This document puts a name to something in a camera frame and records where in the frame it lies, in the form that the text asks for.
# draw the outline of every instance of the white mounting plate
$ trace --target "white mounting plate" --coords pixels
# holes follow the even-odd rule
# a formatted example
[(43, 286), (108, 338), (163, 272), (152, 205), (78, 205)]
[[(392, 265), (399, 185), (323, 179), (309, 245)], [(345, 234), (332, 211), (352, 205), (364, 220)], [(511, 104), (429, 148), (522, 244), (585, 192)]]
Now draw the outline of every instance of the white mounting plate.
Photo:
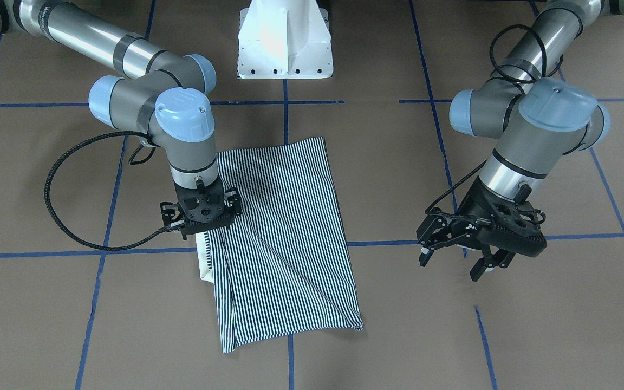
[[(245, 24), (249, 10), (250, 8), (245, 8), (240, 11), (240, 31)], [(319, 11), (327, 28), (325, 33), (329, 34), (329, 13), (323, 8), (320, 8)], [(324, 40), (315, 41), (313, 38), (308, 40), (307, 44), (298, 52), (289, 53), (287, 52), (289, 36), (290, 31), (284, 28), (278, 30), (274, 42), (243, 40), (240, 37), (237, 63), (238, 77), (241, 79), (327, 79), (332, 76), (334, 61), (330, 40), (326, 40), (326, 42)], [(285, 55), (271, 54), (272, 47), (279, 53), (287, 53), (287, 61), (285, 61)]]

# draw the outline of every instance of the blue and white striped fabric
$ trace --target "blue and white striped fabric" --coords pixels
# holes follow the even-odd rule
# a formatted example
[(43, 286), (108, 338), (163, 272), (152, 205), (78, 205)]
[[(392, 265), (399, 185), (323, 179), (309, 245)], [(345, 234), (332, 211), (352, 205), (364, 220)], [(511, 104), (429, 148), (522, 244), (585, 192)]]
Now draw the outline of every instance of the blue and white striped fabric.
[(219, 153), (243, 214), (206, 233), (223, 352), (291, 333), (362, 330), (323, 138)]

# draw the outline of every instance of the striped cloth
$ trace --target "striped cloth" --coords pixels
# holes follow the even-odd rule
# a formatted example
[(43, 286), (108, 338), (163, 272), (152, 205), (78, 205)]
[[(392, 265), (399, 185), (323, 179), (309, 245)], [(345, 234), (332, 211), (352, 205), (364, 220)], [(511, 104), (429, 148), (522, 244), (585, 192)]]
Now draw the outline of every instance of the striped cloth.
[(292, 333), (362, 330), (323, 138), (218, 154), (243, 214), (205, 234), (223, 352)]

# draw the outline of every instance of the folded fabric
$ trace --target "folded fabric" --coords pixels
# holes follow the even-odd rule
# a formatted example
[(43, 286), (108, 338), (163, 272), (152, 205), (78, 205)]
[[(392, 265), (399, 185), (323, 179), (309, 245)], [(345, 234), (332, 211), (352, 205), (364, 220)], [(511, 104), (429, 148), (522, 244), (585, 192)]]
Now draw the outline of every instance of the folded fabric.
[(218, 163), (243, 208), (230, 228), (198, 237), (223, 352), (307, 330), (362, 330), (324, 139), (226, 151)]

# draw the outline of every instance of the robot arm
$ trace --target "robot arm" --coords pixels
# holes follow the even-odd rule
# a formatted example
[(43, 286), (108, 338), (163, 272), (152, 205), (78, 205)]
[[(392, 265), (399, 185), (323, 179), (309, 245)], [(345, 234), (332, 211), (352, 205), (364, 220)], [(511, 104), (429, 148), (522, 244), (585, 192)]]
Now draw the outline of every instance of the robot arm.
[[(449, 119), (461, 133), (499, 141), (454, 214), (434, 207), (439, 199), (426, 210), (417, 230), (421, 266), (446, 246), (480, 250), (470, 272), (477, 281), (483, 272), (507, 268), (515, 254), (535, 257), (545, 249), (545, 214), (527, 198), (559, 158), (594, 146), (610, 128), (604, 106), (584, 89), (549, 77), (551, 65), (598, 16), (619, 8), (624, 1), (552, 1), (532, 27), (517, 25), (496, 37), (495, 70), (481, 89), (455, 96)], [(528, 33), (496, 64), (493, 45), (513, 28)]]
[(144, 146), (165, 149), (178, 197), (176, 204), (161, 203), (166, 227), (184, 236), (232, 224), (239, 198), (218, 176), (215, 122), (205, 95), (216, 85), (211, 62), (163, 50), (62, 0), (0, 0), (0, 33), (10, 29), (64, 44), (123, 76), (97, 80), (89, 108), (112, 128), (141, 135)]

